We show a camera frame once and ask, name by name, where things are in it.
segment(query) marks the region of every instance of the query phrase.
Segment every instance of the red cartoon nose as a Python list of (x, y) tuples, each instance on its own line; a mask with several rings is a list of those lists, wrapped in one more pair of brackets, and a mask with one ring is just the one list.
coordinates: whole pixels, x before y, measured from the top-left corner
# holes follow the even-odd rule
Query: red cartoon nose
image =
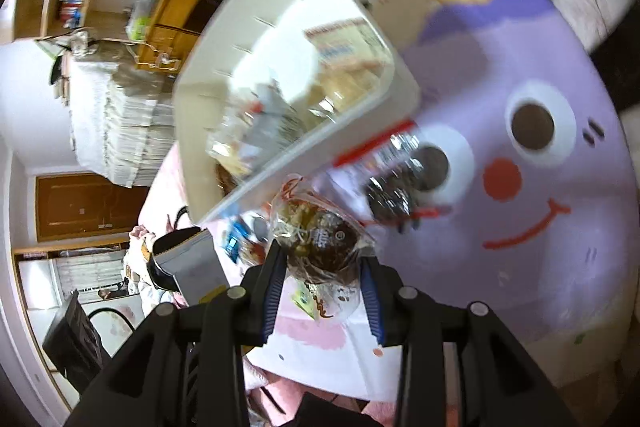
[(522, 187), (518, 166), (508, 158), (496, 158), (484, 168), (482, 183), (486, 193), (496, 201), (509, 201)]

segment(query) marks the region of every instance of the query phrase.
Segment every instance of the power cord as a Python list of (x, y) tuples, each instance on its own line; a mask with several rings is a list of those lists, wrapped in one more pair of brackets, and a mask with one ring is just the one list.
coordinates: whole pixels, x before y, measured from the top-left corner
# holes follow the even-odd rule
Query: power cord
[(88, 315), (89, 320), (91, 320), (91, 318), (94, 317), (94, 315), (97, 315), (98, 313), (102, 313), (102, 312), (115, 313), (116, 315), (119, 315), (120, 318), (127, 323), (127, 326), (131, 329), (131, 331), (134, 331), (136, 329), (136, 328), (133, 327), (133, 324), (131, 324), (131, 322), (124, 315), (124, 313), (122, 313), (119, 310), (115, 310), (114, 308), (98, 308), (97, 310), (94, 310), (94, 311), (89, 313), (89, 315)]

